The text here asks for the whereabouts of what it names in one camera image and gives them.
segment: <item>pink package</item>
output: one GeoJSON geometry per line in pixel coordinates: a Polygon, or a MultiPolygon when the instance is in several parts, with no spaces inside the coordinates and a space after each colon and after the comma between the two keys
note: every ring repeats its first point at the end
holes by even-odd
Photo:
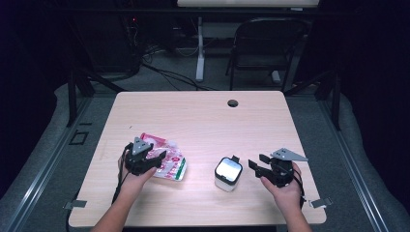
{"type": "Polygon", "coordinates": [[[160,153],[166,151],[162,165],[157,169],[157,173],[154,176],[173,181],[181,181],[187,170],[187,163],[181,151],[178,149],[177,144],[145,132],[141,134],[140,138],[146,143],[154,145],[153,150],[148,152],[147,159],[157,157],[160,153]]]}

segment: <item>table leg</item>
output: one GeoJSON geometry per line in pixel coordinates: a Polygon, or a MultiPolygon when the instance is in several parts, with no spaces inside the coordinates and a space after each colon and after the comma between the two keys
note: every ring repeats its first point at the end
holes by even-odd
{"type": "Polygon", "coordinates": [[[198,63],[196,64],[196,81],[202,82],[204,80],[204,41],[202,34],[202,17],[198,18],[198,63]]]}

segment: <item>wooden table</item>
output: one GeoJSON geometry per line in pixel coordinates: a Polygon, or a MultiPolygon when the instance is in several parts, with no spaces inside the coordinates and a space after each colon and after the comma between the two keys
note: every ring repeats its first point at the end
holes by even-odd
{"type": "MultiPolygon", "coordinates": [[[[109,208],[117,185],[117,159],[135,136],[147,132],[177,142],[188,168],[181,182],[152,178],[135,201],[127,226],[223,226],[285,224],[275,200],[255,178],[248,160],[287,148],[304,156],[282,92],[134,92],[120,93],[74,208],[73,227],[93,226],[109,208]],[[227,102],[235,100],[238,106],[227,102]],[[220,159],[240,158],[238,186],[215,186],[220,159]]],[[[307,162],[303,173],[307,199],[319,199],[307,162]]],[[[323,209],[304,205],[309,223],[326,220],[323,209]]]]}

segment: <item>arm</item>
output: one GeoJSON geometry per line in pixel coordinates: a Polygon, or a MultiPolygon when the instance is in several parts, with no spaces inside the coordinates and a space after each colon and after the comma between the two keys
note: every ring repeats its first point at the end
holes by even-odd
{"type": "Polygon", "coordinates": [[[141,193],[145,182],[155,174],[156,168],[153,167],[140,176],[127,175],[127,172],[127,168],[123,168],[123,176],[126,178],[116,201],[91,231],[122,231],[133,202],[141,193]]]}
{"type": "MultiPolygon", "coordinates": [[[[301,173],[301,170],[296,163],[293,163],[293,168],[301,173]]],[[[278,188],[265,177],[261,177],[260,180],[265,188],[274,196],[275,202],[277,202],[277,205],[286,220],[288,231],[310,232],[311,228],[299,205],[301,190],[296,181],[292,181],[286,187],[278,188]]]]}

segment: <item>black cable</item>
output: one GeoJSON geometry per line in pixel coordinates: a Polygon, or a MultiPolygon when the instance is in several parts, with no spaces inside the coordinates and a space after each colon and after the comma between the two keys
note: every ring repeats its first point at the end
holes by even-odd
{"type": "Polygon", "coordinates": [[[123,167],[124,167],[124,161],[125,161],[125,158],[126,158],[126,152],[127,152],[127,150],[130,150],[132,148],[132,145],[133,145],[132,143],[127,145],[124,148],[123,154],[121,155],[121,163],[120,163],[119,173],[118,173],[118,185],[117,185],[117,188],[115,188],[115,192],[114,192],[114,196],[112,197],[111,204],[113,204],[114,201],[117,199],[118,194],[120,194],[120,191],[121,191],[121,186],[123,185],[123,183],[126,180],[127,176],[130,174],[130,171],[129,171],[123,179],[123,167]]]}
{"type": "Polygon", "coordinates": [[[304,185],[303,185],[303,182],[302,182],[302,176],[301,176],[301,174],[300,174],[298,171],[296,171],[296,170],[294,170],[294,171],[295,171],[295,173],[298,174],[299,178],[301,179],[301,180],[299,180],[296,176],[293,176],[293,179],[296,181],[296,183],[298,183],[299,187],[301,188],[301,201],[300,201],[300,205],[301,205],[301,209],[302,209],[302,207],[304,206],[304,203],[306,202],[304,185]]]}
{"type": "Polygon", "coordinates": [[[160,75],[162,75],[162,76],[163,76],[175,89],[177,89],[177,90],[179,90],[179,89],[178,89],[176,86],[174,86],[174,85],[169,81],[168,78],[172,78],[172,79],[181,81],[181,82],[183,82],[183,83],[186,83],[186,84],[188,84],[188,85],[190,85],[190,86],[192,86],[192,87],[195,87],[196,91],[198,91],[198,90],[206,90],[206,91],[215,90],[215,91],[217,91],[217,89],[214,89],[214,88],[211,88],[211,87],[200,86],[200,85],[196,84],[196,83],[195,83],[192,79],[190,79],[189,77],[184,76],[184,75],[181,75],[181,74],[178,74],[178,73],[175,73],[175,72],[160,70],[160,69],[158,69],[158,68],[152,67],[152,66],[147,65],[147,64],[144,64],[144,63],[143,63],[141,66],[143,66],[143,67],[145,67],[145,68],[147,68],[147,69],[149,69],[149,70],[151,70],[151,71],[154,71],[154,72],[156,72],[156,73],[159,73],[160,75]]]}

